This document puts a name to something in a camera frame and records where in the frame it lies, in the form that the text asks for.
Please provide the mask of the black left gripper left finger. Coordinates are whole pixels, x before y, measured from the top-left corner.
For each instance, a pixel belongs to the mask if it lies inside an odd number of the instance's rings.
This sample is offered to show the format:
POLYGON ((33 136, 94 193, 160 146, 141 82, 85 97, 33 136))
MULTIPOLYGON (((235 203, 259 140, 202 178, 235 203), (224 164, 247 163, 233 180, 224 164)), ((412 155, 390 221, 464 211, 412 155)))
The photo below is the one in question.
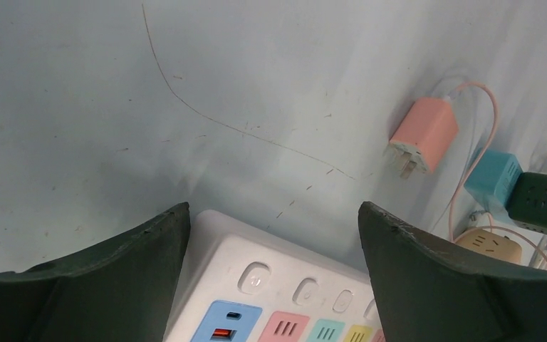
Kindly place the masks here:
POLYGON ((0 341, 162 341, 190 229, 182 202, 79 252, 0 273, 0 341))

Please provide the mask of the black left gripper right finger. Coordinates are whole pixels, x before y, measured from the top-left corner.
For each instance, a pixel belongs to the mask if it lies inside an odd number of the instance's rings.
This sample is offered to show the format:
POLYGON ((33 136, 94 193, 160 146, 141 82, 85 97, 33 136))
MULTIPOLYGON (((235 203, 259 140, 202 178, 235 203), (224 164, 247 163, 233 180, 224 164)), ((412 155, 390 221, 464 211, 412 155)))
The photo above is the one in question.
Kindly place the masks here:
POLYGON ((472 252, 372 202, 358 230, 387 341, 547 341, 547 271, 472 252))

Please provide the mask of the beige cube socket adapter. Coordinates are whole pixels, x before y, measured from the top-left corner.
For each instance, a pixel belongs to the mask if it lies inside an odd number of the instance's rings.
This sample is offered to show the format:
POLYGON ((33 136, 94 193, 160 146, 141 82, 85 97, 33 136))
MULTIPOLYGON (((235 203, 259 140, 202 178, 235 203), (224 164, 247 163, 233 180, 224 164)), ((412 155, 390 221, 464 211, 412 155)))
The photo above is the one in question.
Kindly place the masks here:
POLYGON ((512 264, 521 263, 522 247, 519 243, 484 229, 472 229, 465 232, 455 243, 487 257, 512 264))

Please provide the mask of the white multicolour power strip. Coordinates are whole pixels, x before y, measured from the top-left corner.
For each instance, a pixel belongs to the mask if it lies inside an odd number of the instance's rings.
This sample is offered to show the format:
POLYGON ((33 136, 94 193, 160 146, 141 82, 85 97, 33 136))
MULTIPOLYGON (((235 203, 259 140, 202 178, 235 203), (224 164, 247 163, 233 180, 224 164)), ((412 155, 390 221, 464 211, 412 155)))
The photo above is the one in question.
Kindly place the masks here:
POLYGON ((214 210, 192 223, 166 341, 383 341, 367 274, 214 210))

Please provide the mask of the teal blue power strip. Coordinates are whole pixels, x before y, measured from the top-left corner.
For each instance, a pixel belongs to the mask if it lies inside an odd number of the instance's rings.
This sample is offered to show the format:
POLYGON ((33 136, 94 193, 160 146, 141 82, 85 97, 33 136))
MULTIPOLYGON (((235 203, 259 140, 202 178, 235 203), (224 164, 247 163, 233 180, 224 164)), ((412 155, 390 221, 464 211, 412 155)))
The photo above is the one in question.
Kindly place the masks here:
POLYGON ((486 211, 502 212, 522 173, 521 164, 514 154, 486 150, 468 176, 464 188, 486 211))

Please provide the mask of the dark green dragon adapter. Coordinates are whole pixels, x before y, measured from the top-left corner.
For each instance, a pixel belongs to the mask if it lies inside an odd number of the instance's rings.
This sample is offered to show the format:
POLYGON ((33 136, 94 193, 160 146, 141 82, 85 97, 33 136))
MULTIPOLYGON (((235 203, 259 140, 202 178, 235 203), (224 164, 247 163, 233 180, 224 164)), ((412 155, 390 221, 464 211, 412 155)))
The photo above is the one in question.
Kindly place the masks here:
POLYGON ((522 173, 516 181, 506 210, 518 227, 547 235, 547 175, 522 173))

